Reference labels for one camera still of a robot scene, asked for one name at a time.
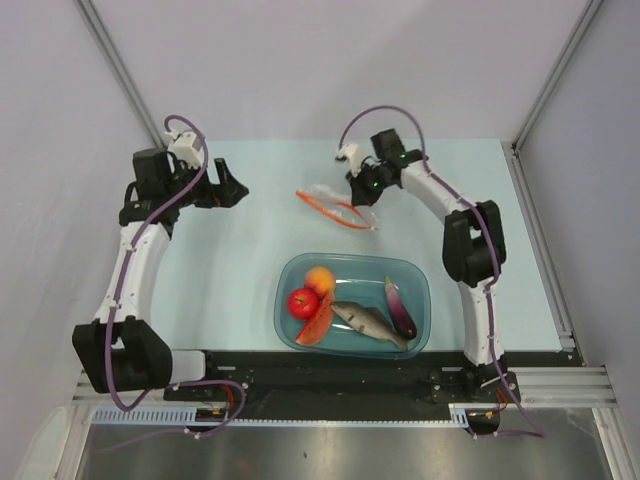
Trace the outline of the grey toy fish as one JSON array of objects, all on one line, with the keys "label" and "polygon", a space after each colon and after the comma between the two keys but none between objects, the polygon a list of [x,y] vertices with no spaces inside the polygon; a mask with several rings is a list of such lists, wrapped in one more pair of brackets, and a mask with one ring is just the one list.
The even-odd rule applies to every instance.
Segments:
[{"label": "grey toy fish", "polygon": [[409,342],[393,330],[377,308],[351,301],[334,301],[332,309],[354,331],[378,341],[391,342],[402,352],[409,351]]}]

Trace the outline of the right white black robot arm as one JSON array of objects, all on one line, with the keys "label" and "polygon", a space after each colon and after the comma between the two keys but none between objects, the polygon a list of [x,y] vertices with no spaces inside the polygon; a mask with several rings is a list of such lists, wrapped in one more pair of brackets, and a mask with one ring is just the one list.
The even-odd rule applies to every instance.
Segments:
[{"label": "right white black robot arm", "polygon": [[377,161],[369,163],[360,147],[341,141],[336,159],[349,165],[346,179],[351,205],[372,206],[391,186],[418,198],[444,226],[442,261],[457,283],[464,319],[461,388],[473,401],[484,401],[506,385],[507,367],[496,321],[496,284],[506,261],[498,205],[473,203],[428,165],[422,148],[407,150],[395,130],[371,137]]}]

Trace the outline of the blue transparent plastic tub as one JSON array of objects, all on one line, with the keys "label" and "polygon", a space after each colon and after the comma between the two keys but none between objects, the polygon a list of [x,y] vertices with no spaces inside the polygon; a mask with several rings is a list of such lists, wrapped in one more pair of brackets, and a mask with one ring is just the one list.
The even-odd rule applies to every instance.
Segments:
[{"label": "blue transparent plastic tub", "polygon": [[[296,341],[303,323],[294,319],[286,303],[313,267],[326,267],[336,276],[336,309],[327,333],[313,345]],[[385,281],[396,286],[403,306],[415,324],[406,339],[395,329],[387,303]],[[306,253],[290,260],[279,280],[274,328],[287,346],[308,352],[363,358],[403,360],[427,345],[431,333],[431,298],[427,279],[410,262],[361,255]]]}]

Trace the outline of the toy watermelon slice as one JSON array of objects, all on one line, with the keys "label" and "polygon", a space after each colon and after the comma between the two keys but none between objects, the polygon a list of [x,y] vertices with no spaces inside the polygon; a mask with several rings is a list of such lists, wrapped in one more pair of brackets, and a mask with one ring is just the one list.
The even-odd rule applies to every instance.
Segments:
[{"label": "toy watermelon slice", "polygon": [[332,303],[335,300],[335,291],[330,290],[322,299],[318,310],[305,323],[297,335],[295,341],[302,346],[311,346],[319,343],[327,334],[333,321],[334,311]]}]

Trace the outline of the clear orange zip top bag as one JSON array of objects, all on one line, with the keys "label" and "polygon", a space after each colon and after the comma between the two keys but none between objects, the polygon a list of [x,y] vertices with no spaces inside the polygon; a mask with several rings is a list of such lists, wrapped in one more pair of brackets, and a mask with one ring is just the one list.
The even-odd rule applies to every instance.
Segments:
[{"label": "clear orange zip top bag", "polygon": [[328,185],[314,184],[297,189],[295,194],[312,209],[343,227],[359,231],[378,229],[377,217],[370,207],[353,206],[349,195],[336,192]]}]

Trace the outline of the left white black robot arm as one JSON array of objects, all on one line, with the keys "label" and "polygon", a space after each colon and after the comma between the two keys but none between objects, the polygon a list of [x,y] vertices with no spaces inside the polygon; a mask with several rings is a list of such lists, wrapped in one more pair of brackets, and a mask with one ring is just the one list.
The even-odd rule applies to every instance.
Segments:
[{"label": "left white black robot arm", "polygon": [[186,382],[197,398],[214,397],[221,376],[200,350],[173,350],[151,327],[151,303],[164,253],[180,212],[187,207],[231,208],[249,193],[226,161],[218,175],[188,166],[166,148],[141,150],[132,159],[135,179],[119,212],[120,245],[106,295],[93,320],[77,325],[72,345],[90,384],[100,394],[146,391]]}]

